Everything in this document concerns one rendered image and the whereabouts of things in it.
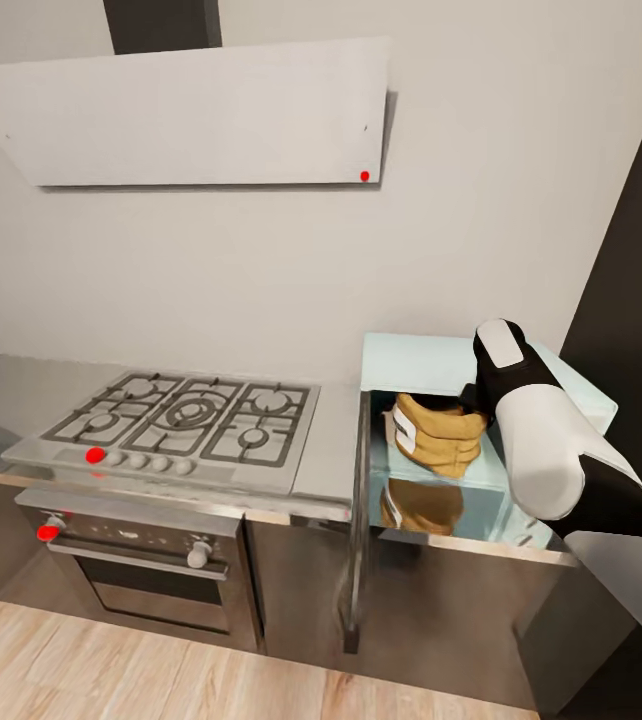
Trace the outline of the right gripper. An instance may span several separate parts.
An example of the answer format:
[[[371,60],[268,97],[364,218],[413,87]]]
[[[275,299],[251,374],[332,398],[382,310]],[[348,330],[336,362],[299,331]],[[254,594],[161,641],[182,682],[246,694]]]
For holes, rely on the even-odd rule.
[[[481,411],[490,417],[495,415],[488,390],[480,387],[479,383],[467,384],[459,397],[459,404],[469,411]]]

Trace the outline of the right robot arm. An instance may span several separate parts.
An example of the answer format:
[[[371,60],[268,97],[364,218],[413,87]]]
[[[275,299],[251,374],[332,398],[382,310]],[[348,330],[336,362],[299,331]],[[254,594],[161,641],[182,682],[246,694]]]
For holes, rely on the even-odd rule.
[[[476,330],[476,384],[459,404],[498,419],[508,484],[642,624],[642,482],[514,322]]]

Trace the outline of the microwave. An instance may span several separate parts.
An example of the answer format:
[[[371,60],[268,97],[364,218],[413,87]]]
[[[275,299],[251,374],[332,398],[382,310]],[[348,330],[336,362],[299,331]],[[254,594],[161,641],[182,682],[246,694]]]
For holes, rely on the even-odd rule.
[[[441,479],[509,489],[498,419],[480,437],[480,456],[460,478],[443,476],[415,462],[398,449],[392,409],[395,392],[460,397],[467,384],[476,384],[474,339],[366,333],[362,357],[360,408],[356,439],[356,474],[350,558],[332,593],[332,619],[344,638],[342,653],[358,655],[360,627],[369,562],[370,472]],[[530,342],[562,389],[586,419],[604,436],[618,404],[562,361],[543,343]],[[340,597],[347,590],[346,617]]]

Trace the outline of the popcorn bag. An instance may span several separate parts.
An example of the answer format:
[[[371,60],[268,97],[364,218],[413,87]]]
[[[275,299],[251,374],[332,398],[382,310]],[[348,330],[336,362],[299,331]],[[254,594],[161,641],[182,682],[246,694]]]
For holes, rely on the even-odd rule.
[[[466,412],[459,397],[395,392],[392,409],[398,449],[443,476],[460,478],[481,453],[480,437],[490,422],[481,411]]]

